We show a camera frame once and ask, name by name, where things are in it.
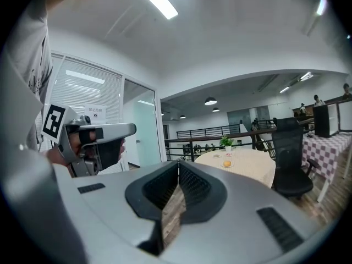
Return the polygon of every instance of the door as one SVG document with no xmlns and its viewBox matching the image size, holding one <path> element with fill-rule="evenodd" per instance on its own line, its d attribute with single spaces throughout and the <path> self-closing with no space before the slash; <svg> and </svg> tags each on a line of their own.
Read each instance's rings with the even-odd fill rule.
<svg viewBox="0 0 352 264">
<path fill-rule="evenodd" d="M 128 162 L 139 167 L 159 163 L 161 157 L 154 91 L 126 80 L 123 120 L 125 123 L 134 123 L 137 127 L 136 134 L 126 138 Z"/>
<path fill-rule="evenodd" d="M 168 125 L 163 125 L 163 132 L 164 132 L 164 140 L 168 140 L 169 139 L 169 126 Z M 168 161 L 171 160 L 171 156 L 170 156 L 170 150 L 167 148 L 166 149 L 166 159 Z"/>
</svg>

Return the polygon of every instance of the potted plant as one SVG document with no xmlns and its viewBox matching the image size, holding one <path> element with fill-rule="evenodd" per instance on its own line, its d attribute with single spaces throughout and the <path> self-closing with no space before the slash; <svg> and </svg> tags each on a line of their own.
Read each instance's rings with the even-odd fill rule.
<svg viewBox="0 0 352 264">
<path fill-rule="evenodd" d="M 229 139 L 226 136 L 222 137 L 220 140 L 220 146 L 224 146 L 227 152 L 231 151 L 232 143 L 233 139 Z"/>
</svg>

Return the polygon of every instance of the ceiling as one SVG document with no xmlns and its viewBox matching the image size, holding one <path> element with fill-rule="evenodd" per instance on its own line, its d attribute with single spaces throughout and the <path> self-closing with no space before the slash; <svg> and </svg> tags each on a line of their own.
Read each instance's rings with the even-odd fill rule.
<svg viewBox="0 0 352 264">
<path fill-rule="evenodd" d="M 67 0 L 50 12 L 48 24 L 107 42 L 156 70 L 173 52 L 193 52 L 207 40 L 223 41 L 243 33 L 306 36 L 310 32 L 312 40 L 331 46 L 337 39 L 328 10 L 313 22 L 319 0 L 170 2 L 179 14 L 167 20 L 148 0 Z"/>
<path fill-rule="evenodd" d="M 315 76 L 314 79 L 321 75 L 314 71 L 312 73 Z M 289 86 L 303 74 L 292 72 L 245 78 L 188 92 L 169 100 L 161 100 L 161 108 L 164 112 L 163 120 L 178 120 L 181 114 L 201 116 L 208 114 L 215 106 L 222 111 L 222 104 L 219 102 L 211 106 L 211 109 L 209 109 L 209 106 L 205 106 L 205 99 L 208 97 L 214 97 L 217 100 L 222 99 L 222 101 L 225 98 L 230 98 L 233 101 L 238 101 L 239 99 L 247 101 L 251 97 L 260 97 L 261 95 L 266 97 L 280 95 L 279 92 L 282 89 Z"/>
</svg>

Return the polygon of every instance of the beige tablecloth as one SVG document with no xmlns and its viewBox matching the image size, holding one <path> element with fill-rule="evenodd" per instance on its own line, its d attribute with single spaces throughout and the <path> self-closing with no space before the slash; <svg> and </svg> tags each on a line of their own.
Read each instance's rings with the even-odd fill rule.
<svg viewBox="0 0 352 264">
<path fill-rule="evenodd" d="M 233 149 L 231 151 L 232 157 L 226 157 L 226 153 L 225 150 L 207 152 L 198 157 L 195 162 L 255 179 L 271 188 L 276 164 L 270 158 L 269 153 L 249 148 Z M 213 158 L 215 154 L 221 155 L 221 157 Z M 224 161 L 231 161 L 233 166 L 223 167 Z"/>
</svg>

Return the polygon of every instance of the person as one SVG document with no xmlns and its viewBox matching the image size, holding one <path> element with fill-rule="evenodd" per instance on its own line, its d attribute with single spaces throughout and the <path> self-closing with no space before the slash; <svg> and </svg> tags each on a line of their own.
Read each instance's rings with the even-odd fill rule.
<svg viewBox="0 0 352 264">
<path fill-rule="evenodd" d="M 258 127 L 257 127 L 257 124 L 255 122 L 255 120 L 252 122 L 252 127 L 251 127 L 251 131 L 257 131 L 258 130 Z"/>
<path fill-rule="evenodd" d="M 2 54 L 6 54 L 15 64 L 19 75 L 44 104 L 49 78 L 53 65 L 48 36 L 48 11 L 64 0 L 32 0 L 16 22 L 12 34 L 7 39 Z M 95 132 L 90 133 L 90 139 L 95 141 Z M 71 134 L 69 138 L 72 150 L 78 154 L 81 147 L 78 134 Z M 37 150 L 35 124 L 33 124 L 26 140 L 27 147 Z M 124 140 L 121 142 L 119 159 L 124 151 Z M 61 156 L 57 146 L 43 153 L 51 163 L 68 166 Z"/>
<path fill-rule="evenodd" d="M 306 110 L 306 108 L 304 107 L 304 104 L 303 103 L 301 103 L 301 108 L 299 109 L 299 111 L 300 111 L 300 116 L 302 117 L 302 116 L 305 116 L 306 114 L 307 114 L 307 110 Z"/>
<path fill-rule="evenodd" d="M 345 90 L 345 94 L 342 96 L 342 101 L 352 99 L 352 94 L 349 91 L 350 86 L 347 83 L 343 85 L 343 89 Z"/>
<path fill-rule="evenodd" d="M 318 97 L 318 95 L 314 95 L 314 100 L 315 100 L 315 103 L 314 103 L 314 106 L 315 106 L 315 107 L 325 105 L 324 101 L 323 101 L 323 100 L 320 100 L 319 97 Z"/>
</svg>

